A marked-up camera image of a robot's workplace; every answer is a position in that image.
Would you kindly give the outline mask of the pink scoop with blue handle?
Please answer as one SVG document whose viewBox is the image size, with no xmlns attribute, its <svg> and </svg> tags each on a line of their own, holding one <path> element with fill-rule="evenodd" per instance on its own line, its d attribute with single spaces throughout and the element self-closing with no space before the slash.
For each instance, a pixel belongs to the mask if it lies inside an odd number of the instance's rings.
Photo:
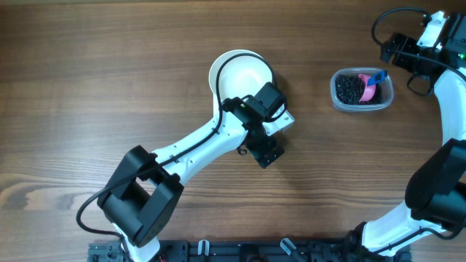
<svg viewBox="0 0 466 262">
<path fill-rule="evenodd" d="M 387 78 L 387 71 L 379 71 L 371 76 L 359 74 L 358 78 L 362 80 L 365 85 L 359 101 L 368 102 L 375 96 L 377 84 L 383 82 Z"/>
</svg>

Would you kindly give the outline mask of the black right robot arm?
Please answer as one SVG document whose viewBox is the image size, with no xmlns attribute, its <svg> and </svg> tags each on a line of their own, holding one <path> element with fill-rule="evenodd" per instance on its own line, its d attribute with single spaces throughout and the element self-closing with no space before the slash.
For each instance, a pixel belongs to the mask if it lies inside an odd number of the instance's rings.
<svg viewBox="0 0 466 262">
<path fill-rule="evenodd" d="M 348 233 L 344 261 L 380 261 L 422 237 L 450 240 L 465 228 L 465 184 L 459 180 L 465 173 L 465 14 L 419 13 L 419 39 L 394 33 L 375 43 L 381 60 L 429 81 L 427 91 L 441 110 L 442 146 L 413 174 L 397 207 Z"/>
</svg>

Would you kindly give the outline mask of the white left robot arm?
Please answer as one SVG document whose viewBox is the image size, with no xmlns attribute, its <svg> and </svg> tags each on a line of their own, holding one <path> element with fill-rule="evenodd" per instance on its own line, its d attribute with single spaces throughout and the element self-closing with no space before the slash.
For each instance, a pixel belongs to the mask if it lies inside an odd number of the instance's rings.
<svg viewBox="0 0 466 262">
<path fill-rule="evenodd" d="M 221 155 L 246 147 L 265 168 L 283 152 L 265 125 L 286 107 L 285 95 L 267 82 L 255 95 L 225 98 L 218 117 L 171 146 L 128 151 L 98 197 L 98 206 L 122 235 L 132 261 L 151 261 L 157 235 L 173 214 L 184 186 Z"/>
</svg>

